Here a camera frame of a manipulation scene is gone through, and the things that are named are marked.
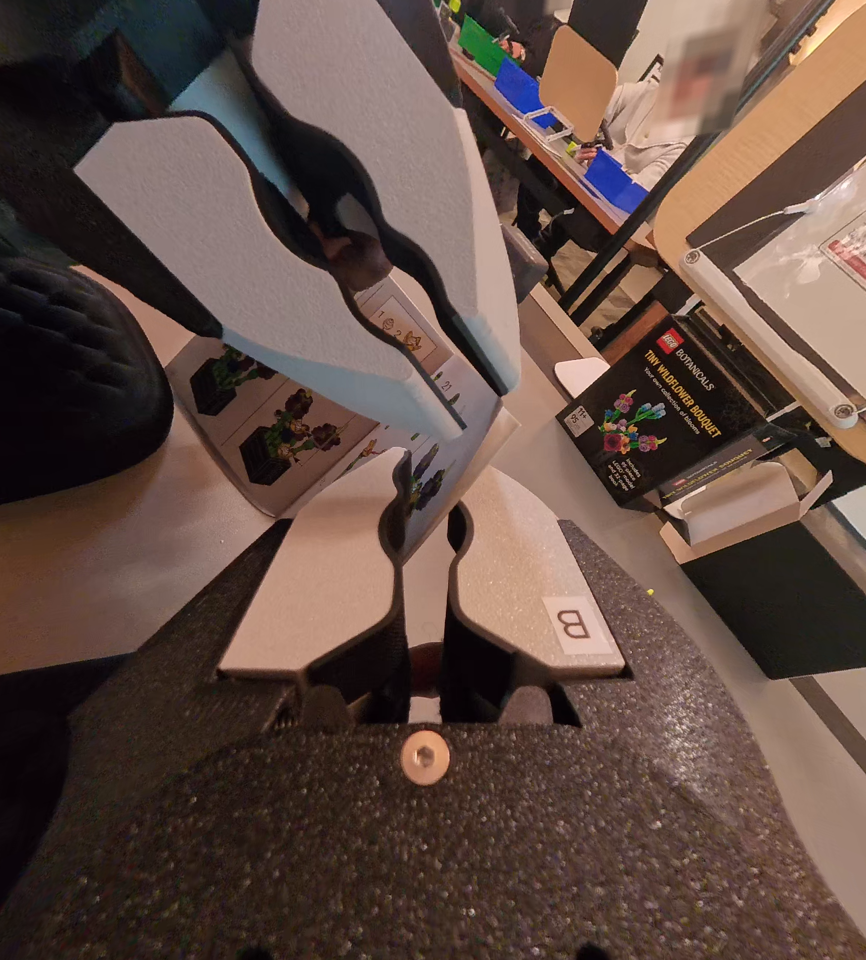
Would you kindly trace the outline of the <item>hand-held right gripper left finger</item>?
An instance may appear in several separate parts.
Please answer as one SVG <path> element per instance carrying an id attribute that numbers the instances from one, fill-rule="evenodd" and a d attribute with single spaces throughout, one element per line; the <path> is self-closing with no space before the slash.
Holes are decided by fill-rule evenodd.
<path id="1" fill-rule="evenodd" d="M 392 447 L 344 474 L 285 528 L 218 663 L 238 680 L 330 687 L 348 706 L 410 705 L 403 550 L 412 456 Z"/>

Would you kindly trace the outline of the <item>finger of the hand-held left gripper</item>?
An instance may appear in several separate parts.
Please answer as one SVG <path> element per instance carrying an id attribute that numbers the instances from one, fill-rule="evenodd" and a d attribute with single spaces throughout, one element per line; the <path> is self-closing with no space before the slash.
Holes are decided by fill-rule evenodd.
<path id="1" fill-rule="evenodd" d="M 465 423 L 327 266 L 273 230 L 281 197 L 199 113 L 113 124 L 74 166 L 238 351 L 356 414 L 435 439 Z"/>
<path id="2" fill-rule="evenodd" d="M 247 76 L 326 236 L 373 237 L 503 396 L 520 381 L 511 265 L 431 2 L 259 2 Z"/>

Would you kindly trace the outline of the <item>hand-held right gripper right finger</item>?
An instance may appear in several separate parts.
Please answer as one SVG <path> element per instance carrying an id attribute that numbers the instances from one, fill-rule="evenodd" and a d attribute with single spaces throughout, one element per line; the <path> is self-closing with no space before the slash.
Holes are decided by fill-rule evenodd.
<path id="1" fill-rule="evenodd" d="M 564 683 L 626 668 L 557 516 L 487 468 L 457 505 L 463 538 L 448 610 L 462 658 L 486 683 Z"/>

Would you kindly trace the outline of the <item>lego instruction booklet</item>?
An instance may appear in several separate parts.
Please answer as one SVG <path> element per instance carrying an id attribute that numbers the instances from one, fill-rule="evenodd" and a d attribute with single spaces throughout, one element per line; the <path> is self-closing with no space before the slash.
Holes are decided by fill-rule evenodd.
<path id="1" fill-rule="evenodd" d="M 195 337 L 166 368 L 193 426 L 221 468 L 264 514 L 293 517 L 315 495 L 391 448 L 411 454 L 405 552 L 411 555 L 516 432 L 518 421 L 392 275 L 355 295 L 364 316 L 419 361 L 466 425 L 437 441 L 354 414 L 215 339 Z"/>

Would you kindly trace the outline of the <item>black lego set box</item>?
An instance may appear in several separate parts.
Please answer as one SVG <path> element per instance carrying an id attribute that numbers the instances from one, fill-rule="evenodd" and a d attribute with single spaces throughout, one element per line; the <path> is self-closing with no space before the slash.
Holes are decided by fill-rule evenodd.
<path id="1" fill-rule="evenodd" d="M 557 415 L 616 506 L 655 512 L 787 450 L 680 318 L 666 317 Z"/>

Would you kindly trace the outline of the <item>person's left hand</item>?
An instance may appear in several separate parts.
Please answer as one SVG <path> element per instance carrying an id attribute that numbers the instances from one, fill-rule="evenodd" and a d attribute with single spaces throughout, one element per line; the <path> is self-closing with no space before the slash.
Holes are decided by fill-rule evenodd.
<path id="1" fill-rule="evenodd" d="M 319 240 L 335 277 L 351 292 L 365 291 L 391 274 L 391 261 L 371 234 L 354 229 L 325 231 L 313 218 L 307 226 Z"/>

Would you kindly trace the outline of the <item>green plastic bin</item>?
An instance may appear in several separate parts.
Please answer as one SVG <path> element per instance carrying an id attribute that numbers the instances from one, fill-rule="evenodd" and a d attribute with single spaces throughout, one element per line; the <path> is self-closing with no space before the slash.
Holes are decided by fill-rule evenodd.
<path id="1" fill-rule="evenodd" d="M 492 78 L 509 58 L 498 39 L 469 14 L 463 18 L 458 44 L 463 54 Z"/>

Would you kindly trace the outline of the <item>blue plastic bin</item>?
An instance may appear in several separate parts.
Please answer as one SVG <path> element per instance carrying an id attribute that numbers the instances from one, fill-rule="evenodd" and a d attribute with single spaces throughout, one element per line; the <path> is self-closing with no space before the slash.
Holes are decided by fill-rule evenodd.
<path id="1" fill-rule="evenodd" d="M 520 114 L 543 114 L 538 93 L 538 81 L 527 74 L 510 57 L 502 60 L 494 81 L 498 94 Z"/>
<path id="2" fill-rule="evenodd" d="M 585 185 L 617 210 L 631 214 L 649 193 L 606 150 L 599 149 L 583 174 Z"/>

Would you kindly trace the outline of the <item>plain wooden board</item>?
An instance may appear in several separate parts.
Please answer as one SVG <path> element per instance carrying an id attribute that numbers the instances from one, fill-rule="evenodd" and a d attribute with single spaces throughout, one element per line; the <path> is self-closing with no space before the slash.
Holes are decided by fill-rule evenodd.
<path id="1" fill-rule="evenodd" d="M 600 51 L 569 26 L 555 33 L 538 96 L 562 129 L 546 133 L 551 144 L 566 136 L 578 142 L 595 139 L 615 90 L 617 69 Z"/>

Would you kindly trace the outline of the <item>black foam pad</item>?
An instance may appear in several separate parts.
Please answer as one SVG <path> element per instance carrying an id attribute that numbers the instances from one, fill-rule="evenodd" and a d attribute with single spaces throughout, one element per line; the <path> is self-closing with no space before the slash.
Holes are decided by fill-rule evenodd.
<path id="1" fill-rule="evenodd" d="M 0 201 L 0 506 L 134 467 L 173 420 L 131 311 Z"/>

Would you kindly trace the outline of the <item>long wooden table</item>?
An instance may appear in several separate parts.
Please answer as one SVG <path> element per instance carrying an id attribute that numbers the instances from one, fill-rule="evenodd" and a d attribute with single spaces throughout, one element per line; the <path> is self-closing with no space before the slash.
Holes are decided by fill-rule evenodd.
<path id="1" fill-rule="evenodd" d="M 447 46 L 454 70 L 463 84 L 464 107 L 475 138 L 490 150 L 496 160 L 515 178 L 535 188 L 555 213 L 581 207 L 586 218 L 599 222 L 609 234 L 617 234 L 628 214 L 610 204 L 583 179 L 583 167 L 574 162 L 558 142 L 547 144 L 541 129 L 519 113 L 499 92 L 481 66 L 467 58 L 455 44 Z M 537 179 L 527 159 L 519 152 L 525 148 L 571 197 L 559 202 L 555 193 Z"/>

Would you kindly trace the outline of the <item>open black cardboard box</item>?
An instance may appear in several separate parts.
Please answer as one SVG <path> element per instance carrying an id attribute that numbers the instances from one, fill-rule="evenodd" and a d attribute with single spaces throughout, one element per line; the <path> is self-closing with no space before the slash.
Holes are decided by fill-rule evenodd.
<path id="1" fill-rule="evenodd" d="M 838 502 L 866 465 L 788 451 L 676 488 L 661 536 L 770 679 L 866 668 L 866 536 Z"/>

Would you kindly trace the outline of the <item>wooden board with black panel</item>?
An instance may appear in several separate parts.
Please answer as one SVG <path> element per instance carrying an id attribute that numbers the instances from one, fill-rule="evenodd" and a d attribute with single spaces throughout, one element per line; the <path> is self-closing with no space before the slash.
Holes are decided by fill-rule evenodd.
<path id="1" fill-rule="evenodd" d="M 866 159 L 866 3 L 761 99 L 686 174 L 655 219 L 661 257 L 704 249 L 751 305 L 857 404 L 859 424 L 832 430 L 866 463 L 866 307 L 835 280 L 819 293 L 764 303 L 735 269 L 799 219 L 811 200 Z"/>

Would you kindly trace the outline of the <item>laminated instruction sheet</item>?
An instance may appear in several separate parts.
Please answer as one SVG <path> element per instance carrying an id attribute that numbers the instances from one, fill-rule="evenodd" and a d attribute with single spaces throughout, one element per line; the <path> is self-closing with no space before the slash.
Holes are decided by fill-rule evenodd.
<path id="1" fill-rule="evenodd" d="M 766 304 L 767 294 L 789 305 L 841 279 L 866 307 L 866 158 L 735 272 Z"/>

